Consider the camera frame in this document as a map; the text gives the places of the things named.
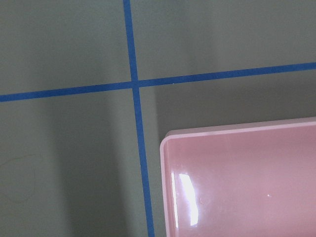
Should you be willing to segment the pink plastic tray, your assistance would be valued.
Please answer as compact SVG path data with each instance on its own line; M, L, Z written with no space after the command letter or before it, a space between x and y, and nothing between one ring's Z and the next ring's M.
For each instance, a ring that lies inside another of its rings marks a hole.
M169 237L313 237L316 119L170 131L160 144Z

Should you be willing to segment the blue tape line lengthwise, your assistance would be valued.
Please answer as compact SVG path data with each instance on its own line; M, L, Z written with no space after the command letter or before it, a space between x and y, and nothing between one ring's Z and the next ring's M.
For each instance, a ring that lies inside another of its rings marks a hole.
M145 147L145 139L144 139L140 86L139 86L139 80L138 80L137 60L136 60L130 1L128 0L123 1L123 9L124 9L124 18L125 18L128 58L129 58L130 76L131 76L131 84L132 84L131 88L132 88L132 94L133 94L133 104L134 104L134 113L135 113L135 122L136 122L136 133L137 133L147 231L148 231L149 237L154 237L155 230L154 230L152 203L151 203L151 192L150 192L150 183L149 183L149 175L148 175L146 147Z

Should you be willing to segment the blue tape line crosswise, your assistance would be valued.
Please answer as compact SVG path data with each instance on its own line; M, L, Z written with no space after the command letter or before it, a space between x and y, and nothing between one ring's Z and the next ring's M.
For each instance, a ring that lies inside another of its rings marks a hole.
M252 69L232 70L232 71L223 71L223 72L215 72L215 73L207 73L207 74L167 77L167 78L159 78L159 79L145 79L145 80L139 80L137 82L126 81L126 82L117 82L117 83L100 84L100 85L89 85L89 86L79 86L79 87L69 87L69 88L60 88L60 89L52 89L52 90L6 94L6 95L0 96L0 101L9 102L9 101L19 101L19 100L30 100L30 99L38 99L38 98L87 94L87 93L104 92L104 91L112 91L112 90L132 89L136 86L137 87L151 87L151 86L197 82L197 81L206 81L206 80L249 77L249 76L258 76L258 75L288 73L288 72L300 72L300 71L314 70L315 68L316 68L315 62L309 62L309 63L301 63L301 64L260 67L260 68L252 68Z

